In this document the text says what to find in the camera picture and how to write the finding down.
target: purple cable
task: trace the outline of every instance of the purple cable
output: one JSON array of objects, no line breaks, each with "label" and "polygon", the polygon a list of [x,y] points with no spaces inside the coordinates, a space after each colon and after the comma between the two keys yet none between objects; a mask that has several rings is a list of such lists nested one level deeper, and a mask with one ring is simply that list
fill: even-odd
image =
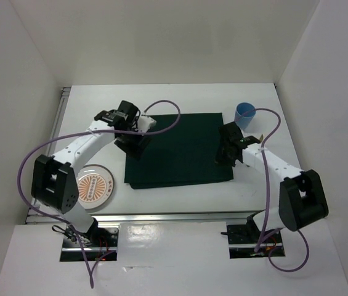
[{"label": "purple cable", "polygon": [[[175,104],[174,102],[172,101],[169,101],[169,100],[160,100],[160,101],[156,101],[154,102],[152,105],[149,105],[146,109],[145,109],[145,113],[146,111],[148,111],[151,107],[153,107],[154,105],[156,104],[159,104],[159,103],[169,103],[171,105],[173,105],[177,111],[178,111],[178,115],[175,119],[175,121],[167,128],[163,128],[162,130],[159,130],[159,131],[152,131],[152,132],[146,132],[146,133],[141,133],[141,132],[138,132],[138,131],[115,131],[113,129],[100,129],[100,130],[96,130],[96,131],[93,131],[93,133],[121,133],[121,134],[138,134],[138,135],[141,135],[141,136],[145,136],[145,135],[148,135],[148,136],[153,136],[153,135],[157,135],[157,134],[161,134],[161,133],[164,133],[168,130],[170,130],[171,128],[173,128],[174,126],[176,126],[180,120],[180,108],[177,104]],[[20,166],[19,166],[19,170],[18,170],[18,175],[17,175],[17,187],[18,187],[18,191],[19,191],[19,195],[20,197],[22,198],[23,202],[32,210],[34,210],[35,212],[43,215],[43,216],[46,216],[46,217],[49,217],[49,218],[52,218],[52,219],[56,219],[60,222],[63,222],[63,223],[66,223],[68,224],[68,226],[71,228],[71,230],[75,233],[75,236],[76,236],[76,239],[78,240],[79,242],[79,246],[81,247],[81,252],[82,252],[82,256],[83,256],[83,260],[85,261],[85,264],[86,264],[86,268],[87,268],[87,272],[89,273],[89,278],[90,278],[90,286],[91,288],[93,289],[94,287],[94,281],[93,281],[93,270],[95,268],[95,265],[99,262],[99,260],[97,260],[96,263],[94,263],[94,266],[92,269],[90,269],[90,266],[89,266],[89,263],[87,262],[87,257],[86,257],[86,253],[85,253],[85,250],[84,250],[84,247],[83,247],[83,244],[82,244],[82,241],[81,241],[81,238],[79,236],[79,233],[77,232],[77,230],[71,225],[71,223],[61,217],[58,217],[57,215],[51,215],[51,214],[48,214],[48,213],[45,213],[44,211],[41,211],[40,209],[34,207],[26,198],[24,192],[23,192],[23,189],[22,189],[22,184],[21,184],[21,180],[22,180],[22,172],[23,172],[23,169],[25,167],[25,164],[27,162],[27,160],[35,153],[37,152],[39,149],[41,149],[42,147],[50,144],[50,143],[53,143],[53,142],[57,142],[57,141],[60,141],[60,140],[64,140],[64,139],[68,139],[68,138],[74,138],[74,137],[80,137],[80,136],[85,136],[85,135],[88,135],[90,134],[91,132],[90,131],[83,131],[82,133],[75,133],[75,134],[66,134],[65,136],[60,136],[60,137],[57,137],[57,138],[53,138],[45,143],[42,143],[40,144],[39,146],[35,147],[34,149],[32,149],[29,153],[27,153],[27,155],[25,156],[25,158],[22,160],[22,162],[20,163]]]},{"label": "purple cable", "polygon": [[[265,198],[264,221],[263,221],[262,229],[261,229],[261,232],[260,232],[259,240],[257,241],[257,244],[256,244],[256,246],[254,248],[255,252],[259,251],[261,244],[266,239],[268,239],[270,236],[274,235],[275,233],[281,231],[281,228],[280,229],[275,229],[274,231],[272,231],[269,234],[265,235],[265,229],[267,227],[269,211],[270,211],[270,195],[271,195],[271,193],[270,193],[270,173],[269,173],[269,170],[268,170],[267,157],[265,156],[265,151],[263,149],[264,146],[265,146],[265,143],[268,141],[268,139],[271,138],[271,136],[279,129],[279,126],[281,124],[281,118],[280,118],[279,114],[276,113],[276,111],[273,111],[271,109],[268,109],[268,108],[255,108],[253,110],[249,110],[249,111],[245,112],[244,114],[241,114],[241,116],[236,121],[238,121],[243,115],[246,115],[247,113],[250,113],[250,112],[253,112],[253,111],[258,111],[258,110],[260,110],[260,111],[267,111],[267,112],[275,114],[277,116],[277,118],[278,118],[278,123],[277,123],[276,127],[268,134],[268,136],[265,137],[265,139],[261,143],[261,155],[262,155],[262,160],[264,162],[264,170],[265,170],[266,198]],[[277,270],[280,270],[280,271],[283,271],[283,272],[286,272],[286,273],[292,273],[292,272],[298,271],[301,268],[303,268],[305,266],[305,264],[308,262],[308,259],[309,259],[309,245],[308,245],[308,242],[307,242],[305,236],[302,234],[302,232],[300,232],[300,230],[298,232],[300,233],[301,237],[303,238],[303,240],[305,242],[305,245],[306,245],[306,249],[307,249],[307,253],[306,253],[306,257],[305,257],[304,262],[302,262],[302,264],[300,266],[298,266],[297,268],[294,268],[294,269],[282,269],[282,268],[276,266],[272,262],[272,260],[271,260],[271,254],[276,249],[275,248],[275,249],[271,250],[270,253],[269,253],[269,261],[271,262],[271,265],[273,267],[275,267]]]}]

